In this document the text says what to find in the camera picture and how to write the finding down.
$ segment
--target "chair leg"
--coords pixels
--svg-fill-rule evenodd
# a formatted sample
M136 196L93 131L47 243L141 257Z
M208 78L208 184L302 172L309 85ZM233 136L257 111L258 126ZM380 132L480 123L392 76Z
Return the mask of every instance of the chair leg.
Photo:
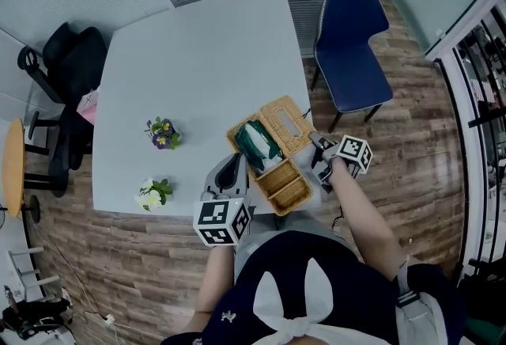
M374 106L372 108L372 110L369 112L369 114L366 115L365 119L364 119L364 123L367 123L371 117L374 116L374 114L378 111L378 109L381 107L381 104L377 104L376 106Z
M338 125L338 121L339 119L341 119L341 116L342 116L342 113L341 112L338 112L338 114L335 115L334 117L334 121L332 122L332 124L330 125L329 127L329 134L332 134L332 132L334 131L335 129L335 126Z
M315 76L313 77L313 82L311 82L311 91L315 90L316 82L318 81L318 77L321 73L322 71L320 70L319 65L316 64Z

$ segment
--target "black office chair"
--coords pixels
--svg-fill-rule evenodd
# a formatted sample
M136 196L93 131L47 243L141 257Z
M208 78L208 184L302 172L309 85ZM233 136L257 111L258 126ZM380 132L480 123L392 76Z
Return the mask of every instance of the black office chair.
M43 48L42 59L47 74L40 69L36 53L30 47L24 47L17 57L17 65L26 70L55 103L65 104L59 119L42 120L36 113L29 130L32 135L36 127L59 126L57 155L51 162L56 157L60 160L59 165L53 163L53 172L59 167L65 168L66 163L71 169L78 169L83 155L91 153L93 125L83 119L76 108L83 95L100 85L107 52L97 28L89 27L77 33L64 23Z

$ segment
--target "green cloth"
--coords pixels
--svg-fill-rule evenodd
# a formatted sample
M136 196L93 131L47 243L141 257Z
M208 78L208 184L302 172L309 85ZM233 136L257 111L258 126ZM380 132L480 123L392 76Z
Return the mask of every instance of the green cloth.
M262 125L262 123L260 123L259 120L248 121L247 124L252 126L258 133L260 133L266 139L267 144L270 147L269 159L274 158L276 155L279 155L279 157L283 158L281 148L273 140L273 138L270 136L270 134L267 132L267 130ZM262 159L265 159L266 157L262 155L259 149L252 142L250 135L246 131L246 124L241 126L241 128L236 134L235 139L240 152L246 155L246 158L249 161L249 163L252 164L257 169L259 169L260 171L263 171L265 167L263 165Z

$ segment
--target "white bow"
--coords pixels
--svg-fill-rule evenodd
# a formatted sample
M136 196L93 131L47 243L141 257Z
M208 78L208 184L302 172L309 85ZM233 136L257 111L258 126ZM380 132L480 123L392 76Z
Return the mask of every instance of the white bow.
M259 339L253 345L284 345L294 337L311 336L329 345L360 343L363 345L387 345L379 339L353 329L318 324L325 320L334 308L332 285L314 258L308 262L304 279L306 317L293 320L284 318L283 303L278 286L271 273L265 272L255 293L253 313L276 333Z

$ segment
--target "person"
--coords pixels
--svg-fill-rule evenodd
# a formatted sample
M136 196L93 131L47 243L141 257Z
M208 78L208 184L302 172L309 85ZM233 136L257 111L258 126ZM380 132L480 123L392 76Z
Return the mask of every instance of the person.
M70 306L70 302L64 298L52 303L49 301L24 300L16 302L9 287L4 286L4 288L10 306L2 312L0 332L3 332L6 328L17 331L23 326L38 324L44 318L52 318L56 322L62 322L60 314Z
M459 343L466 314L454 285L437 266L408 256L340 157L332 169L330 184L364 262L303 211L277 223L273 214L256 215L235 259L233 247L210 250L193 317L162 345L398 344L404 279L415 294L436 299L447 343Z

